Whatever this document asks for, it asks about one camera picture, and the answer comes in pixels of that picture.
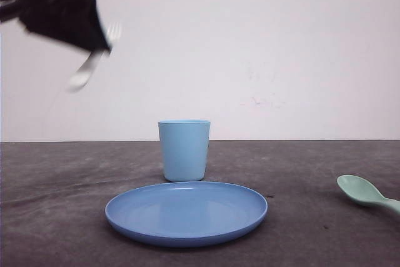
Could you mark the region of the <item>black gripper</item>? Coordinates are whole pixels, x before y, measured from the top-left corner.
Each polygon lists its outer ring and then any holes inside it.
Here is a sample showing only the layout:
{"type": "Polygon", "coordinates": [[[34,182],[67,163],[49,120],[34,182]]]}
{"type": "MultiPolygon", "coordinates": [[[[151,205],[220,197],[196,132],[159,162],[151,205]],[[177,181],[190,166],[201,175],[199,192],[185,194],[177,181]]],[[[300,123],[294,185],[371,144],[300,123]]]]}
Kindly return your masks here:
{"type": "Polygon", "coordinates": [[[1,22],[18,19],[36,34],[65,34],[66,42],[89,51],[110,53],[96,0],[1,0],[1,22]]]}

